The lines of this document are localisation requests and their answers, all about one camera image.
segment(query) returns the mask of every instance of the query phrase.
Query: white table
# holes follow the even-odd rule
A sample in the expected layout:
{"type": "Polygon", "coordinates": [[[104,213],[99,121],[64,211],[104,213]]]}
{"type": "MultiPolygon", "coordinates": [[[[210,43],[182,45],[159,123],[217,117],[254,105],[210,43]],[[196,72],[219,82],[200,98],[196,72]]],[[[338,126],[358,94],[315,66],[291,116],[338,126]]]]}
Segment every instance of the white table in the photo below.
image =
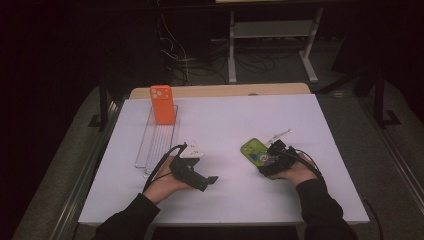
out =
{"type": "MultiPolygon", "coordinates": [[[[350,224],[369,218],[349,177],[315,95],[265,95],[175,98],[179,143],[195,140],[204,157],[195,170],[219,176],[204,192],[181,191],[159,205],[157,225],[293,225],[303,222],[294,188],[269,180],[240,153],[243,143],[263,142],[293,129],[283,141],[312,156],[330,194],[350,224]]],[[[126,208],[146,181],[134,167],[151,102],[124,103],[79,222],[100,224],[126,208]]]]}

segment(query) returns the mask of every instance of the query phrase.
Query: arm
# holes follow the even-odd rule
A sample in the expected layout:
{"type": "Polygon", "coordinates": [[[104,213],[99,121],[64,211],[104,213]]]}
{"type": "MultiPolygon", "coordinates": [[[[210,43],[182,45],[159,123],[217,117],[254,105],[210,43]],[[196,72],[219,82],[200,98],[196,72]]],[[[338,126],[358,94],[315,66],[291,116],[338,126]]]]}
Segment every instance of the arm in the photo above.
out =
{"type": "MultiPolygon", "coordinates": [[[[299,156],[313,164],[303,154],[299,156]]],[[[318,179],[302,163],[296,162],[291,169],[272,177],[287,179],[296,187],[302,218],[308,224],[305,239],[357,239],[355,232],[343,220],[343,209],[328,194],[325,181],[318,179]]]]}
{"type": "Polygon", "coordinates": [[[190,188],[170,174],[171,162],[172,157],[163,164],[149,188],[138,194],[125,210],[114,214],[101,224],[93,240],[143,239],[150,223],[160,211],[156,205],[173,193],[190,188]]]}

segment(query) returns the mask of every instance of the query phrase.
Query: hand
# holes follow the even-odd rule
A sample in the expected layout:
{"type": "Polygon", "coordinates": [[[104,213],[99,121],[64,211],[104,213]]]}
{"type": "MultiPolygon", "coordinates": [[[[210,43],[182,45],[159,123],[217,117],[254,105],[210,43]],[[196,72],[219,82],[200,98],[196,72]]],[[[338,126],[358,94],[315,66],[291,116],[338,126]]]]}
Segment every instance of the hand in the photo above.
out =
{"type": "MultiPolygon", "coordinates": [[[[299,153],[298,155],[299,157],[305,159],[305,161],[310,163],[312,166],[315,166],[315,164],[311,160],[309,160],[303,153],[299,153]]],[[[296,161],[290,169],[274,174],[271,177],[287,179],[294,186],[297,186],[306,180],[318,179],[315,173],[313,173],[299,161],[296,161]]]]}
{"type": "Polygon", "coordinates": [[[192,188],[172,175],[169,165],[173,159],[173,156],[168,157],[156,174],[155,179],[143,193],[154,204],[159,204],[179,190],[192,188]]]}

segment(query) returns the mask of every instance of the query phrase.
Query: orange smartphone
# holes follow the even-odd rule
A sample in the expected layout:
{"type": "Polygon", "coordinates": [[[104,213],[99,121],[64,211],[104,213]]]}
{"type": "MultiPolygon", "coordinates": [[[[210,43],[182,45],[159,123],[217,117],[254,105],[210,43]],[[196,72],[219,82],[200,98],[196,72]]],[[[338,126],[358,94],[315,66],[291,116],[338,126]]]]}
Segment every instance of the orange smartphone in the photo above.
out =
{"type": "Polygon", "coordinates": [[[171,87],[168,85],[153,85],[150,87],[153,112],[157,124],[174,124],[175,109],[171,87]]]}

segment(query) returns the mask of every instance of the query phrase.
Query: black long-sleeve shirt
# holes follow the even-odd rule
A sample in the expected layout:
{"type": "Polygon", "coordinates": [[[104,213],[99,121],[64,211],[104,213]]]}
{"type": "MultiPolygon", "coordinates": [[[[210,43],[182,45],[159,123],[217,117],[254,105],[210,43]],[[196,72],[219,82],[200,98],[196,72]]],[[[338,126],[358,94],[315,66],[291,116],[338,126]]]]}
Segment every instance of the black long-sleeve shirt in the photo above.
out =
{"type": "MultiPolygon", "coordinates": [[[[296,187],[307,223],[307,240],[357,239],[355,232],[343,220],[343,209],[328,194],[323,180],[308,180],[296,187]]],[[[93,240],[141,240],[160,209],[139,194],[122,212],[114,214],[97,228],[93,240]]]]}

